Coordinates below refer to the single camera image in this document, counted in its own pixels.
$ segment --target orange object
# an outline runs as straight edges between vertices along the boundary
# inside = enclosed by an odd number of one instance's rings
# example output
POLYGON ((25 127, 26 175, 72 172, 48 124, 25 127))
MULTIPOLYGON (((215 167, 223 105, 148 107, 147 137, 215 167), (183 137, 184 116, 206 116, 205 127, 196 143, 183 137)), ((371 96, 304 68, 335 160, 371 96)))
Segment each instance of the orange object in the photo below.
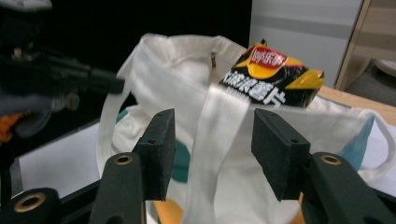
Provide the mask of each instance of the orange object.
MULTIPOLYGON (((303 204, 303 197, 304 195, 301 193, 300 199, 298 200, 300 207, 303 204)), ((290 222, 290 224, 305 224, 303 211, 301 209, 298 211, 298 213, 296 214, 294 219, 290 222)))
POLYGON ((172 199, 167 198, 165 202, 154 201, 154 206, 162 224, 178 224, 181 222, 183 210, 172 199))
POLYGON ((24 116, 23 113, 5 115, 0 118, 0 142, 8 142, 12 137, 11 128, 24 116))

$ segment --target snack bag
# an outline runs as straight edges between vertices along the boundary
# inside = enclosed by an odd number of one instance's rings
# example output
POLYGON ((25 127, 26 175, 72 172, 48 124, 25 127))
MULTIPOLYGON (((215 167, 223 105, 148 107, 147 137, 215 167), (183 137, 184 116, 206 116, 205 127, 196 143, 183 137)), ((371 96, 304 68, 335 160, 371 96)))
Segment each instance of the snack bag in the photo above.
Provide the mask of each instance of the snack bag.
POLYGON ((324 83, 322 70, 267 48, 248 48, 221 80, 226 91, 253 104, 307 107, 324 83))

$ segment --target white tote bag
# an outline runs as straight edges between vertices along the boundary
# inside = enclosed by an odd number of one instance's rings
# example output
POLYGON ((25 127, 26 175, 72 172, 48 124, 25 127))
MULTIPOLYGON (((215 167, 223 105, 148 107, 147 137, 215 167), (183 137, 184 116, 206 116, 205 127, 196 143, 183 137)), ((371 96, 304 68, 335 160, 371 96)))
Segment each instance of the white tote bag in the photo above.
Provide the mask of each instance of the white tote bag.
POLYGON ((250 152, 257 107, 278 113, 310 141, 311 153, 337 153, 357 170, 375 120, 388 141, 388 158, 359 174, 372 181, 394 165, 395 137, 374 111, 318 96, 308 108, 273 108, 225 92, 218 83, 245 50, 222 36, 142 36, 118 72, 125 78, 123 94, 109 94, 104 104, 97 140, 100 174, 108 158, 131 151, 151 118, 169 108, 176 113, 177 141, 191 154, 187 184, 171 180, 167 194, 182 208, 182 223, 288 223, 295 216, 298 203, 276 200, 250 152), (130 93, 137 105, 116 124, 130 93))

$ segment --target black background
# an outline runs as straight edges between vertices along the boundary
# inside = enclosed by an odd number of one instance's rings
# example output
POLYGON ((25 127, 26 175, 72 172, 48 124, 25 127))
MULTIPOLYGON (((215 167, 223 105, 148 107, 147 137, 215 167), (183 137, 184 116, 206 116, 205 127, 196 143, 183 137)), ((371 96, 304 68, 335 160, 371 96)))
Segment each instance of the black background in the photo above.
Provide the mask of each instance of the black background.
MULTIPOLYGON (((117 72, 146 33, 161 35, 223 35, 247 47, 251 1, 52 0, 42 18, 38 45, 56 49, 93 67, 117 72)), ((103 94, 80 92, 77 111, 53 113, 44 130, 31 138, 15 135, 0 148, 0 157, 18 157, 85 125, 101 114, 103 94)), ((136 104, 131 95, 122 109, 136 104)))

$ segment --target table surface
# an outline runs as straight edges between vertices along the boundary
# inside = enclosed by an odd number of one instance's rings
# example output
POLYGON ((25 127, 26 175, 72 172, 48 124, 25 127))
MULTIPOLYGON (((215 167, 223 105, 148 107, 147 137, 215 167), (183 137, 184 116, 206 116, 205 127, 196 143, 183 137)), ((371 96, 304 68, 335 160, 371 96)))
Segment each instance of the table surface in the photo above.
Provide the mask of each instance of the table surface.
POLYGON ((359 97, 357 95, 349 94, 344 91, 335 90, 326 86, 320 88, 318 95, 343 105, 373 109, 377 113, 379 113, 387 123, 391 125, 396 125, 395 106, 385 105, 376 101, 359 97))

